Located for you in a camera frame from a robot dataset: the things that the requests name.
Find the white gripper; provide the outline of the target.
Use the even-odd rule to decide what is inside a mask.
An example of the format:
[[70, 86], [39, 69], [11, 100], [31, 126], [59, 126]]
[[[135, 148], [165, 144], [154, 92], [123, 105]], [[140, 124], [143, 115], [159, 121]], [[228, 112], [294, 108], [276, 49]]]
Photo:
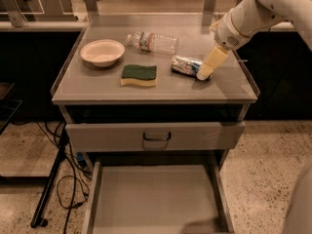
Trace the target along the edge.
[[204, 58], [196, 77], [208, 79], [228, 57], [228, 50], [237, 50], [247, 44], [256, 33], [257, 14], [254, 9], [233, 8], [220, 20], [210, 25], [215, 46]]

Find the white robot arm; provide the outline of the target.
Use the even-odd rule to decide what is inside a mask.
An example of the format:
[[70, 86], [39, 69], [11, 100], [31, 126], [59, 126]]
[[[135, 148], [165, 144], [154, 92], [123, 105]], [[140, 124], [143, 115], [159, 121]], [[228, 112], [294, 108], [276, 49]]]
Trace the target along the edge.
[[242, 0], [211, 25], [215, 44], [206, 54], [197, 78], [206, 80], [228, 56], [251, 41], [260, 30], [288, 20], [312, 49], [312, 0]]

